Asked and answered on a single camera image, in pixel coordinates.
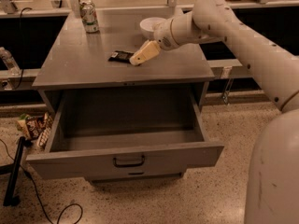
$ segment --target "open drawer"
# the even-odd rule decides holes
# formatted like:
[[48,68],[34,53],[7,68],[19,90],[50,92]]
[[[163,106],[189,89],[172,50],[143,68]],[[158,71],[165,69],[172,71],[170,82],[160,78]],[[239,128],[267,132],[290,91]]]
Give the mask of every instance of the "open drawer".
[[64,91],[45,152],[27,160],[43,178],[113,180],[182,175],[216,164],[191,85]]

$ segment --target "soda can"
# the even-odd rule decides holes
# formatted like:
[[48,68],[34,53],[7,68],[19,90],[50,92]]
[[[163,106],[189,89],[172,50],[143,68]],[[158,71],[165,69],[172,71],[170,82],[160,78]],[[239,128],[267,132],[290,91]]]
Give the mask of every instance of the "soda can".
[[99,31],[95,5],[91,0],[80,1],[80,15],[87,33],[96,33]]

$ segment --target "bottle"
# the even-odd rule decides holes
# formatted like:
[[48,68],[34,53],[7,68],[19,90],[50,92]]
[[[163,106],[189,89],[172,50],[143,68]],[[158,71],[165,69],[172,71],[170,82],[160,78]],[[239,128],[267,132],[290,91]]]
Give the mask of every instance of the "bottle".
[[20,76],[21,70],[17,65],[15,59],[12,57],[11,53],[5,48],[0,48],[0,57],[3,63],[7,66],[8,71],[12,76]]

